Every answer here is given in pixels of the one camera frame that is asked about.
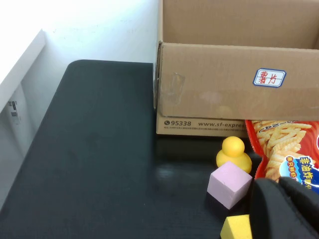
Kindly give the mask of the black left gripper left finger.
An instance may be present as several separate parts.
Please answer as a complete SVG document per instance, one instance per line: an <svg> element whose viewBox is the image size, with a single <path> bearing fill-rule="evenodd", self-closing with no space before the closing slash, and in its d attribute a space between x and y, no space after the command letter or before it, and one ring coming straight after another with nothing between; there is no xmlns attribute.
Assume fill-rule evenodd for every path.
<svg viewBox="0 0 319 239"><path fill-rule="evenodd" d="M254 239L313 239L315 230L301 216L284 190L270 179L254 181L250 202Z"/></svg>

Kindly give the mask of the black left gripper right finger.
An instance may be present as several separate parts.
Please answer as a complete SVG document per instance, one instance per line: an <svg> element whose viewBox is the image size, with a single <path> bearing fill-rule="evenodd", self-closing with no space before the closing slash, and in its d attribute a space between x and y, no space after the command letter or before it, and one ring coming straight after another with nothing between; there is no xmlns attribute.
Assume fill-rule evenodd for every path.
<svg viewBox="0 0 319 239"><path fill-rule="evenodd" d="M301 185L289 177L281 177L279 185L301 216L312 226L315 231L319 230L319 195Z"/></svg>

